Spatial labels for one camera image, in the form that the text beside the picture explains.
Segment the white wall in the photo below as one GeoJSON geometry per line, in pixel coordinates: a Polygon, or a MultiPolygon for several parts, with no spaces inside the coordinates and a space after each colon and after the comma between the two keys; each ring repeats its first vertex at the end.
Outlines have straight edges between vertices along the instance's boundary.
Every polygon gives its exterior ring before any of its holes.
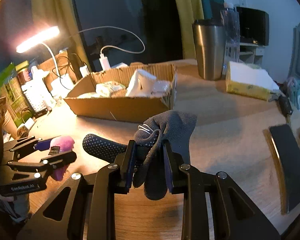
{"type": "MultiPolygon", "coordinates": [[[[225,0],[239,4],[239,0],[225,0]]],[[[269,46],[262,67],[282,83],[288,76],[293,47],[293,28],[300,23],[300,5],[296,0],[246,0],[247,7],[266,11],[270,19],[269,46]]]]}

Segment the plastic bottle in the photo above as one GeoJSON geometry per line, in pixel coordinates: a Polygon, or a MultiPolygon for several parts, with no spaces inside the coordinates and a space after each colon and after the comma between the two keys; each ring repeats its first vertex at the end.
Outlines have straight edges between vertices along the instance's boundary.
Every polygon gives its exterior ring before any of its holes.
{"type": "Polygon", "coordinates": [[[225,9],[221,10],[221,20],[226,31],[226,49],[224,69],[229,61],[239,61],[240,52],[240,24],[239,13],[234,10],[232,3],[224,3],[225,9]]]}

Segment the wooden tabletop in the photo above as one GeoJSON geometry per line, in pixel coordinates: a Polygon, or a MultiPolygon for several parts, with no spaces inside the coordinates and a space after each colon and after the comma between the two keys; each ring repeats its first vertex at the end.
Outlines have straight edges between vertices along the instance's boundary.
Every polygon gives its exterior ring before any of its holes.
{"type": "MultiPolygon", "coordinates": [[[[270,125],[286,122],[276,103],[228,94],[224,80],[204,81],[196,65],[178,64],[174,109],[198,116],[190,139],[192,165],[206,173],[227,172],[281,234],[300,213],[300,204],[288,215],[281,214],[277,170],[267,138],[270,125]]],[[[295,131],[299,133],[300,116],[295,119],[295,131]]],[[[66,104],[54,108],[44,121],[34,125],[30,135],[37,138],[70,135],[75,140],[74,151],[78,158],[69,166],[62,182],[49,178],[46,190],[30,195],[31,211],[36,212],[73,172],[95,173],[107,164],[83,150],[85,135],[94,133],[127,144],[137,129],[135,123],[77,117],[66,104]]],[[[295,136],[300,147],[298,134],[295,136]]],[[[23,161],[38,162],[47,154],[36,152],[23,161]]],[[[128,195],[116,195],[117,239],[180,239],[182,206],[182,195],[167,194],[159,201],[148,200],[143,186],[132,188],[128,195]]],[[[212,235],[210,227],[210,239],[214,238],[212,235]]]]}

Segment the black smartphone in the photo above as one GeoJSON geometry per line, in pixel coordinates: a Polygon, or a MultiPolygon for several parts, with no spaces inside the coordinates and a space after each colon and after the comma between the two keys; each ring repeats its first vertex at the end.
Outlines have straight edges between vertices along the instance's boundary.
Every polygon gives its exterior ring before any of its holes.
{"type": "Polygon", "coordinates": [[[284,179],[284,206],[289,213],[300,203],[300,149],[289,125],[269,127],[271,141],[284,179]]]}

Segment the yellow curtain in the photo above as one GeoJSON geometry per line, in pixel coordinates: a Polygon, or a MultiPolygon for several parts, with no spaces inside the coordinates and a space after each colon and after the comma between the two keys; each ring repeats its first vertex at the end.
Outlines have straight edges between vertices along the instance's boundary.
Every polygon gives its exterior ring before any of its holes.
{"type": "MultiPolygon", "coordinates": [[[[78,32],[72,0],[31,0],[31,4],[34,24],[38,31],[47,26],[57,25],[62,34],[61,39],[78,32]]],[[[70,41],[71,51],[75,52],[91,71],[80,35],[74,35],[70,41]]]]}
{"type": "Polygon", "coordinates": [[[183,58],[196,58],[192,24],[195,19],[203,19],[201,0],[176,0],[183,48],[183,58]]]}

